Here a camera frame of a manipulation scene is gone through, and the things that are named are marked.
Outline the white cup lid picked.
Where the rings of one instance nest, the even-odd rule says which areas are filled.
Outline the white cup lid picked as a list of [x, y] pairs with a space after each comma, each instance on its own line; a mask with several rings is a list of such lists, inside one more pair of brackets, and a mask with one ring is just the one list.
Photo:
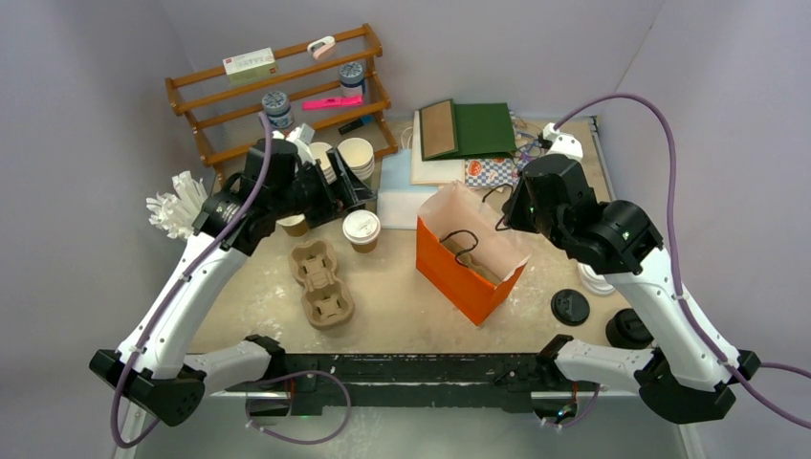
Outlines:
[[348, 213], [342, 222], [342, 232], [349, 241], [364, 243], [378, 239], [382, 225], [379, 217], [369, 210], [355, 210]]

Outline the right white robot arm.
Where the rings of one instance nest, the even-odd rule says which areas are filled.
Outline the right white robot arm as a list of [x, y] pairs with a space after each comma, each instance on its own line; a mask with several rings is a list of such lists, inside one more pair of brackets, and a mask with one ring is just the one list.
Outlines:
[[540, 233], [568, 258], [591, 267], [621, 294], [656, 345], [627, 350], [555, 336], [537, 356], [551, 389], [590, 382], [639, 395], [663, 419], [686, 425], [723, 419], [735, 402], [736, 369], [750, 380], [760, 366], [712, 326], [671, 272], [663, 238], [645, 211], [623, 200], [600, 202], [581, 164], [560, 154], [528, 163], [503, 206], [512, 230]]

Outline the orange paper bag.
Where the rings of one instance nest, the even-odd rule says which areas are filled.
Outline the orange paper bag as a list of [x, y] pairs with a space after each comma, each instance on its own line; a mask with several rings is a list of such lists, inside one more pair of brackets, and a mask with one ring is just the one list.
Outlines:
[[510, 295], [532, 249], [503, 215], [461, 182], [417, 211], [416, 268], [470, 322], [481, 325]]

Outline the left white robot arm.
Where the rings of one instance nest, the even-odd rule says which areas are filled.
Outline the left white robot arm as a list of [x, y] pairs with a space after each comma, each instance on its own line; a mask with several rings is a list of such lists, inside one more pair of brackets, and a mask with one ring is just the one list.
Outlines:
[[207, 354], [188, 348], [221, 291], [278, 220], [302, 215], [317, 227], [376, 199], [337, 149], [327, 154], [335, 181], [299, 151], [290, 141], [258, 141], [243, 171], [203, 203], [180, 261], [147, 314], [117, 348], [99, 349], [89, 363], [117, 400], [177, 426], [211, 393], [242, 383], [263, 391], [282, 385], [285, 351], [274, 339], [251, 335]]

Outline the pulp cup carrier tray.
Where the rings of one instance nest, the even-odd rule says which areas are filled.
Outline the pulp cup carrier tray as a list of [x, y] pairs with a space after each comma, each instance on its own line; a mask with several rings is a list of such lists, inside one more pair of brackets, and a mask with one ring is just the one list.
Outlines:
[[294, 280], [302, 287], [302, 309], [313, 328], [333, 329], [353, 317], [355, 302], [338, 277], [338, 259], [329, 241], [315, 239], [295, 245], [288, 263]]

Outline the single pulp cup carrier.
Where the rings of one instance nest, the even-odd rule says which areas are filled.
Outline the single pulp cup carrier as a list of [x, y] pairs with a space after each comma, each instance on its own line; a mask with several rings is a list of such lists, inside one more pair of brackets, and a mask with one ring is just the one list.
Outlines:
[[454, 254], [454, 260], [460, 266], [478, 274], [490, 283], [496, 285], [502, 282], [502, 277], [488, 268], [483, 262], [472, 255], [472, 249], [459, 250]]

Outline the brown paper cup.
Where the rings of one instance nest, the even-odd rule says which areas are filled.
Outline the brown paper cup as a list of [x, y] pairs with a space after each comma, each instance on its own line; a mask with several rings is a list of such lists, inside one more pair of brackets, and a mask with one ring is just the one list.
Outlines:
[[291, 237], [301, 237], [310, 230], [310, 227], [303, 214], [279, 219], [277, 224]]
[[378, 240], [372, 239], [369, 241], [365, 241], [364, 243], [357, 243], [356, 241], [351, 241], [350, 244], [355, 252], [370, 253], [376, 249]]

